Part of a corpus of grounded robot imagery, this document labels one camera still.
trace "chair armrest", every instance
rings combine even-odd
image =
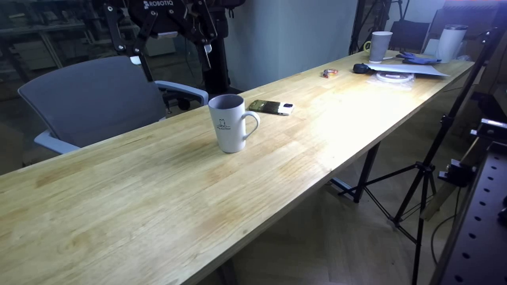
[[[45,130],[36,136],[33,141],[35,141],[36,144],[41,145],[54,152],[58,152],[59,154],[65,154],[80,149],[79,147],[52,137],[49,130]]]
[[[156,80],[155,84],[158,88],[186,93],[188,97],[199,100],[201,106],[208,105],[208,92],[201,89],[163,80]]]

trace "gray office chair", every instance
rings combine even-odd
[[[34,141],[64,154],[165,119],[163,89],[208,104],[208,93],[200,89],[148,82],[126,56],[55,70],[21,86],[18,93],[48,126]]]

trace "smartphone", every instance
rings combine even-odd
[[[288,116],[292,113],[294,105],[285,102],[255,100],[248,109],[255,112]]]

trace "white mug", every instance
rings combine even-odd
[[[252,111],[245,111],[245,100],[239,95],[220,95],[208,102],[211,120],[220,149],[225,153],[239,152],[246,139],[259,127],[261,118]],[[245,117],[252,116],[257,125],[246,133]]]

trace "black tripod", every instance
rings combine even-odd
[[[415,209],[417,206],[413,207],[412,209],[405,212],[407,209],[407,205],[409,204],[410,200],[412,199],[412,196],[414,195],[417,187],[421,183],[422,180],[422,193],[421,193],[421,203],[420,203],[420,213],[424,211],[424,208],[426,207],[426,200],[427,200],[427,192],[428,192],[428,184],[431,186],[431,191],[433,195],[436,193],[435,188],[435,182],[433,179],[433,171],[435,167],[431,164],[431,161],[435,157],[435,154],[437,153],[437,150],[439,149],[440,145],[444,141],[444,137],[446,136],[447,132],[449,131],[454,118],[456,114],[458,113],[459,108],[461,107],[463,101],[466,98],[467,93],[469,92],[472,84],[474,83],[474,80],[481,70],[484,63],[489,60],[491,55],[493,54],[494,50],[496,49],[502,35],[504,32],[504,28],[501,30],[498,28],[494,28],[491,31],[488,31],[485,33],[484,39],[482,40],[482,43],[485,44],[484,48],[481,51],[481,54],[479,55],[477,61],[475,62],[474,66],[472,66],[472,70],[470,71],[470,74],[468,75],[468,78],[465,81],[464,87],[461,89],[460,94],[458,95],[457,99],[455,100],[450,112],[448,115],[444,115],[442,119],[440,120],[440,123],[442,126],[440,127],[440,130],[434,139],[431,147],[429,148],[428,153],[426,154],[426,157],[422,162],[416,162],[410,166],[407,166],[405,168],[402,168],[400,170],[397,170],[395,172],[392,172],[390,174],[384,175],[382,177],[379,177],[377,179],[373,179],[371,181],[366,182],[366,179],[369,175],[369,172],[371,170],[373,160],[375,158],[375,155],[377,153],[379,144],[372,147],[367,154],[366,162],[363,167],[363,172],[361,173],[361,176],[359,178],[359,183],[356,187],[350,187],[340,181],[339,179],[332,179],[331,182],[341,189],[343,189],[343,192],[339,193],[338,195],[343,194],[349,194],[354,198],[354,202],[358,203],[359,199],[361,198],[363,190],[366,191],[366,193],[371,197],[373,202],[380,208],[382,213],[394,223],[394,226],[400,230],[401,233],[403,233],[405,236],[407,236],[413,243],[416,244],[416,252],[414,257],[414,271],[412,274],[412,284],[417,284],[417,275],[419,270],[419,257],[421,254],[421,242],[422,242],[422,230],[424,225],[424,219],[419,217],[419,223],[417,226],[417,237],[413,237],[407,230],[405,230],[401,225],[400,222],[403,221],[402,217]],[[380,202],[375,198],[375,196],[371,193],[371,191],[367,188],[368,185],[371,185],[373,183],[388,179],[390,177],[396,176],[398,174],[407,172],[409,170],[412,170],[414,168],[417,168],[419,171],[417,172],[417,175],[414,178],[414,181],[412,182],[405,198],[403,199],[402,204],[400,205],[400,208],[396,212],[396,215],[393,217],[385,208],[380,204]]]

